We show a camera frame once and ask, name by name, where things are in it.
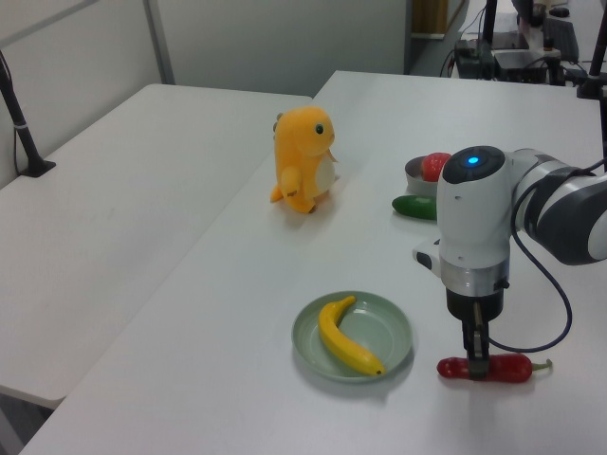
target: green cucumber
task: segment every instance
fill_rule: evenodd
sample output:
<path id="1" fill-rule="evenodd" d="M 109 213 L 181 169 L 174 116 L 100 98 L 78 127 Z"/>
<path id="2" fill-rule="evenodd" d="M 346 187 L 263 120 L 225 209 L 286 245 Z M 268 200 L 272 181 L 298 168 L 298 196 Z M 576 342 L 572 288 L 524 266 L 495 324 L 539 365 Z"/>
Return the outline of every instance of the green cucumber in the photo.
<path id="1" fill-rule="evenodd" d="M 422 220 L 436 220 L 436 198 L 430 196 L 398 196 L 392 201 L 397 213 Z"/>

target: plush toy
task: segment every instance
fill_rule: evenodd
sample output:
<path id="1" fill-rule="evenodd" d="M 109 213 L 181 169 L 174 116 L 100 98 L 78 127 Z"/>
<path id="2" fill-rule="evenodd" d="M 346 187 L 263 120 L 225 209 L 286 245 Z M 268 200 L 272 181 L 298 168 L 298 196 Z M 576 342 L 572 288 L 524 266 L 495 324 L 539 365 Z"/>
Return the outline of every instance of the plush toy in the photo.
<path id="1" fill-rule="evenodd" d="M 336 159 L 329 151 L 335 140 L 331 118 L 320 107 L 299 107 L 279 115 L 274 132 L 278 183 L 270 201 L 284 198 L 292 209 L 312 213 L 314 198 L 335 181 Z"/>

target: floor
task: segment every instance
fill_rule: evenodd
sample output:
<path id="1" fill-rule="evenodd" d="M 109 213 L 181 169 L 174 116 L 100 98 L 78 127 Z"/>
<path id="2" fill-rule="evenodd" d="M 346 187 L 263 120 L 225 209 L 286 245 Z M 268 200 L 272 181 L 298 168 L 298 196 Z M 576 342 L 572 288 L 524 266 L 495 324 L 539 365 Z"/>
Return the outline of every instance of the floor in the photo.
<path id="1" fill-rule="evenodd" d="M 439 76 L 441 65 L 459 39 L 457 30 L 466 18 L 467 9 L 468 0 L 455 17 L 444 39 L 412 40 L 412 75 Z M 17 455 L 50 414 L 50 409 L 0 394 L 0 455 Z"/>

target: green plate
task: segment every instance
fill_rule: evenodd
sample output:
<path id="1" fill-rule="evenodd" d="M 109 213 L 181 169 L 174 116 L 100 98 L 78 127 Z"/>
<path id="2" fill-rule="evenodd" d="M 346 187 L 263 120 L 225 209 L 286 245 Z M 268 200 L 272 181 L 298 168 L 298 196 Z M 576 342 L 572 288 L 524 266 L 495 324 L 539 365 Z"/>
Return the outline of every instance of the green plate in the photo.
<path id="1" fill-rule="evenodd" d="M 347 309 L 340 330 L 365 347 L 386 367 L 386 374 L 365 375 L 352 370 L 326 349 L 319 335 L 319 313 L 330 301 L 356 296 Z M 295 319 L 291 333 L 295 351 L 316 373 L 342 382 L 375 381 L 390 374 L 407 357 L 412 347 L 411 324 L 392 302 L 375 294 L 341 291 L 320 297 L 308 304 Z"/>

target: red tomato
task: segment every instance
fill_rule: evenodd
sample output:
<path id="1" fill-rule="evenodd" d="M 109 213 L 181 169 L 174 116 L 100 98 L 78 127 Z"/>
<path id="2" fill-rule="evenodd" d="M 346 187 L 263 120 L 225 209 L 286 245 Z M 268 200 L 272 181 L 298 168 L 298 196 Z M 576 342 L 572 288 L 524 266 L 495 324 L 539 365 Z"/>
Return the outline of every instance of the red tomato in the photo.
<path id="1" fill-rule="evenodd" d="M 440 172 L 449 158 L 451 158 L 451 154 L 440 152 L 424 157 L 421 162 L 421 178 L 427 182 L 437 182 Z"/>

